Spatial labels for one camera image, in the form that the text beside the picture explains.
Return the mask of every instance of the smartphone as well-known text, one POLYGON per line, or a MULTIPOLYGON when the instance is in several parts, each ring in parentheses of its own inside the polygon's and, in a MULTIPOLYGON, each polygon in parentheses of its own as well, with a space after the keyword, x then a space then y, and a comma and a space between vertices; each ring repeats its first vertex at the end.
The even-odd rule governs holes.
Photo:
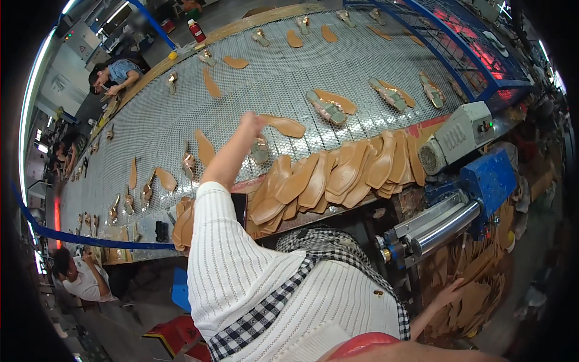
POLYGON ((245 229, 245 223, 247 222, 247 194, 232 193, 231 199, 233 200, 237 222, 245 229))

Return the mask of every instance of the control box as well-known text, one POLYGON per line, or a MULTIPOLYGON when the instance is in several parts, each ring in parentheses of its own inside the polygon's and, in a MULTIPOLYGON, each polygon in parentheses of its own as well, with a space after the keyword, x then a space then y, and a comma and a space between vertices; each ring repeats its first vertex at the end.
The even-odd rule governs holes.
POLYGON ((493 139, 493 118, 485 102, 463 104, 420 147, 418 157, 424 171, 434 175, 493 139))
POLYGON ((483 101, 463 104, 434 133, 448 164, 494 138, 493 118, 483 101))

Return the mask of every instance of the chrome cylinder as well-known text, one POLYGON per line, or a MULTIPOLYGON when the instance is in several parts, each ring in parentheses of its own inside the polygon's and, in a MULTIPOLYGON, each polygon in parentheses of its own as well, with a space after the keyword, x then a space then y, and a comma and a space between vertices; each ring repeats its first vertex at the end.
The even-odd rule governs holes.
POLYGON ((410 245, 415 257, 421 257, 423 254, 436 249, 444 241, 470 224, 480 213, 480 205, 473 200, 431 229, 413 237, 410 245))

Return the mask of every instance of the pink object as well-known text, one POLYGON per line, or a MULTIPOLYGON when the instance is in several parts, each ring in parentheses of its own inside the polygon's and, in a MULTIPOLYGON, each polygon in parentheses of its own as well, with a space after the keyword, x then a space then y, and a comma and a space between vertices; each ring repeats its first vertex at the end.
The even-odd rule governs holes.
POLYGON ((368 332, 357 335, 356 337, 350 338, 348 341, 344 342, 344 344, 336 349, 327 360, 331 361, 338 358, 354 357, 364 352, 366 348, 370 346, 389 345, 399 342, 400 340, 398 338, 392 337, 386 333, 368 332))

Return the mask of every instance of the checkered scarf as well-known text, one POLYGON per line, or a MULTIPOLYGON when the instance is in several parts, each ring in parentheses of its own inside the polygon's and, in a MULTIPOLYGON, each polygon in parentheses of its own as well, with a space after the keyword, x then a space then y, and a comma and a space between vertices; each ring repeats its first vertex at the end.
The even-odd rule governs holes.
POLYGON ((348 263, 366 274, 394 297, 398 305, 400 338, 403 341, 410 340, 410 323, 406 309, 400 303, 394 289, 380 274, 371 268, 368 257, 360 249, 351 234, 332 228, 311 227, 282 236, 276 246, 277 251, 285 253, 298 249, 306 250, 306 257, 296 274, 261 300, 256 307, 252 308, 243 317, 209 340, 208 346, 212 360, 219 361, 239 352, 265 332, 273 324, 289 298, 316 263, 324 259, 348 263))

